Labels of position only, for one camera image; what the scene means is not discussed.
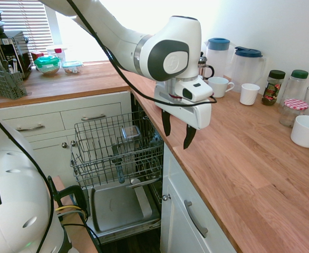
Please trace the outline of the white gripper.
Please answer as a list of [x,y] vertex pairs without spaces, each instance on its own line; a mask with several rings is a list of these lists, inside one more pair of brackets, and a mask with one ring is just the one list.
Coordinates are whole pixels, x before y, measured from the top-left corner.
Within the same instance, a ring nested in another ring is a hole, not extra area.
[[210,124],[211,119],[211,103],[208,99],[203,99],[198,102],[192,102],[188,99],[174,99],[166,91],[165,83],[158,82],[154,89],[154,98],[171,105],[165,105],[156,102],[155,105],[163,109],[161,111],[163,129],[166,136],[170,135],[171,123],[170,116],[184,121],[187,124],[186,136],[183,143],[183,148],[187,149],[195,134],[196,129],[203,129]]

